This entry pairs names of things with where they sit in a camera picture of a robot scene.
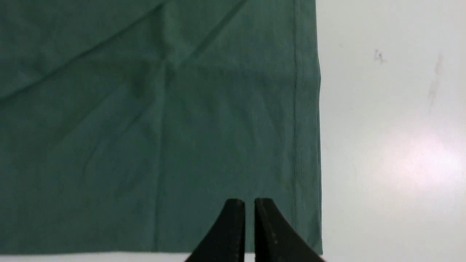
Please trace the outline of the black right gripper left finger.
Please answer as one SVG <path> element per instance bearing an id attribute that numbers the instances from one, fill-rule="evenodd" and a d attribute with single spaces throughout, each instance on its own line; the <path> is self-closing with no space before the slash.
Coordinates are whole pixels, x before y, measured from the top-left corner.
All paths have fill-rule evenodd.
<path id="1" fill-rule="evenodd" d="M 245 203 L 227 199 L 211 229 L 187 262 L 243 262 L 245 260 Z"/>

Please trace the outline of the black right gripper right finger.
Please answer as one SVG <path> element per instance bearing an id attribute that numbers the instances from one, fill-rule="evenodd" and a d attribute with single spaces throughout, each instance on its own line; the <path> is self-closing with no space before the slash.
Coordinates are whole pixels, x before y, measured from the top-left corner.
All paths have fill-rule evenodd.
<path id="1" fill-rule="evenodd" d="M 286 221 L 270 198 L 254 201 L 254 250 L 257 262 L 323 262 Z"/>

